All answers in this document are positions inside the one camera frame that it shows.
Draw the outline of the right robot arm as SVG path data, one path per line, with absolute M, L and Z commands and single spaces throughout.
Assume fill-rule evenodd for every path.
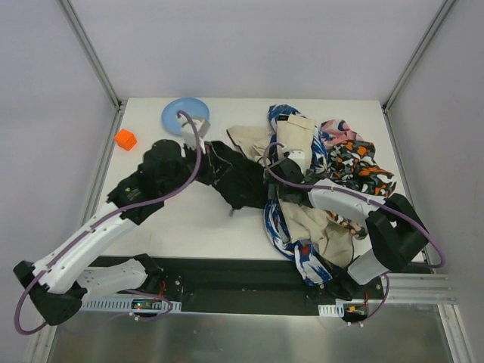
M 414 208 L 401 194 L 385 198 L 351 190 L 328 178 L 305 178 L 297 164 L 287 158 L 266 170 L 289 201 L 336 212 L 368 233 L 371 248 L 325 284 L 337 298 L 349 301 L 360 287 L 375 278 L 401 272 L 431 240 Z

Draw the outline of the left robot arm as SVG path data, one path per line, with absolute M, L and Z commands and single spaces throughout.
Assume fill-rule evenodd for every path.
M 36 262 L 21 261 L 14 274 L 24 288 L 14 313 L 29 299 L 44 321 L 40 328 L 56 326 L 72 318 L 81 307 L 112 293 L 131 291 L 163 298 L 163 270 L 147 254 L 118 265 L 91 270 L 89 266 L 113 243 L 162 209 L 165 202 L 183 192 L 200 170 L 206 153 L 203 137 L 209 123 L 203 117 L 177 112 L 184 143 L 162 139 L 144 153 L 143 161 L 108 194 L 101 208 L 57 249 Z

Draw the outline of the beige zip jacket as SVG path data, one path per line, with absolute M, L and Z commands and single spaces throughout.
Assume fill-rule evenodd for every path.
M 261 126 L 232 126 L 227 129 L 227 133 L 234 146 L 257 163 L 262 162 L 260 158 L 263 151 L 274 136 L 285 147 L 305 153 L 307 170 L 313 161 L 316 162 L 316 172 L 325 172 L 327 169 L 326 156 L 320 153 L 315 157 L 312 153 L 313 145 L 323 149 L 319 143 L 313 142 L 318 138 L 313 119 L 290 116 L 287 121 L 278 121 L 269 129 Z M 328 212 L 281 200 L 276 200 L 276 204 L 281 208 L 278 214 L 286 223 L 289 242 L 300 242 L 304 247 L 314 247 L 318 256 L 340 268 L 351 261 L 350 232 L 332 221 Z

